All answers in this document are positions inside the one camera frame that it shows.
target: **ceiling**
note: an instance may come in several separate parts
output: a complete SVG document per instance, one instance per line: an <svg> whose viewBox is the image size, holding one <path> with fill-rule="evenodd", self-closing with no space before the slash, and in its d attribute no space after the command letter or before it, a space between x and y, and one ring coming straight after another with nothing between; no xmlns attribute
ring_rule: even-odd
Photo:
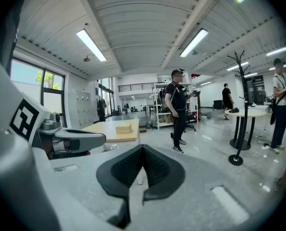
<svg viewBox="0 0 286 231"><path fill-rule="evenodd" d="M100 62L75 34L91 35L107 58ZM179 57L201 29L209 33L196 54ZM265 53L286 46L286 26L267 0L25 0L19 42L51 54L86 79L171 72L223 76L241 54L249 71L271 67ZM84 62L88 55L91 59Z"/></svg>
<svg viewBox="0 0 286 231"><path fill-rule="evenodd" d="M128 99L133 99L132 96L135 99L138 99L138 98L149 98L151 95L152 95L152 93L140 93L140 94L131 94L131 95L120 95L120 97L122 99L128 100Z"/></svg>

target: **cap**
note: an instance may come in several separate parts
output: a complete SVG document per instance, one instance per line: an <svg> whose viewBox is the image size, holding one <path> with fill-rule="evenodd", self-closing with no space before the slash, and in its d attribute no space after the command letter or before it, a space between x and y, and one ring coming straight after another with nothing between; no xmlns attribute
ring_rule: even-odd
<svg viewBox="0 0 286 231"><path fill-rule="evenodd" d="M284 62L283 62L282 59L275 58L275 60L274 60L274 62L273 62L273 65L275 66L276 64L284 64Z"/></svg>
<svg viewBox="0 0 286 231"><path fill-rule="evenodd" d="M183 74L183 72L180 71L179 69L175 69L175 70L172 71L172 78L173 78L173 75L175 75L176 73L181 73L181 74Z"/></svg>

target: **cardboard box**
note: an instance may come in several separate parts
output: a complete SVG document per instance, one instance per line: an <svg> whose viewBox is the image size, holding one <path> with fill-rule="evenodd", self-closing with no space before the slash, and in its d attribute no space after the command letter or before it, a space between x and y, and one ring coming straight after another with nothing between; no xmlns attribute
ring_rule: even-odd
<svg viewBox="0 0 286 231"><path fill-rule="evenodd" d="M132 127L131 124L129 123L119 123L116 127L116 133L131 133L132 132Z"/></svg>
<svg viewBox="0 0 286 231"><path fill-rule="evenodd" d="M171 123L171 122L172 122L172 117L171 117L171 115L166 115L166 116L164 117L164 120L165 120L166 123Z"/></svg>

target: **white t-shirt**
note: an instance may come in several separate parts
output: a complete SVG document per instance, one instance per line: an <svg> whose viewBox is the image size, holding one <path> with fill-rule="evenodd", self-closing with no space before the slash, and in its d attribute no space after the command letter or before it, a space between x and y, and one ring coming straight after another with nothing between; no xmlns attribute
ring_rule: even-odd
<svg viewBox="0 0 286 231"><path fill-rule="evenodd" d="M286 87L286 75L282 73L281 75L275 74L273 77L273 87L276 87L277 90L282 91ZM286 97L283 97L278 105L286 105Z"/></svg>

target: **coat rack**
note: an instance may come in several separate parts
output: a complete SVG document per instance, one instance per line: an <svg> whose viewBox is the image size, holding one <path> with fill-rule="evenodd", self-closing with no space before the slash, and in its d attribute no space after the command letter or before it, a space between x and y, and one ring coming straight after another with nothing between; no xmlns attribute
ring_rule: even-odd
<svg viewBox="0 0 286 231"><path fill-rule="evenodd" d="M243 92L244 92L244 97L240 97L241 99L244 99L244 109L245 109L245 112L244 112L244 123L241 124L240 126L240 130L239 130L239 134L241 134L241 143L238 147L238 152L237 154L233 154L233 155L230 155L228 157L228 161L232 164L232 165L235 165L235 166L239 166L241 164L243 164L243 158L240 156L240 151L241 151L241 148L242 148L242 144L243 144L243 140L244 140L244 137L245 137L245 133L246 133L246 128L247 128L247 120L248 120L248 104L249 104L249 92L248 92L248 84L244 78L244 72L247 70L247 68L249 67L246 67L244 70L241 66L241 57L242 55L244 54L244 51L242 52L242 54L240 55L240 57L238 58L237 56L237 53L235 52L235 56L236 58L232 57L232 56L228 56L232 59L234 59L238 66L239 66L239 71L235 71L233 70L234 72L238 72L240 75L237 76L237 77L241 77L242 79L242 85L243 85Z"/></svg>

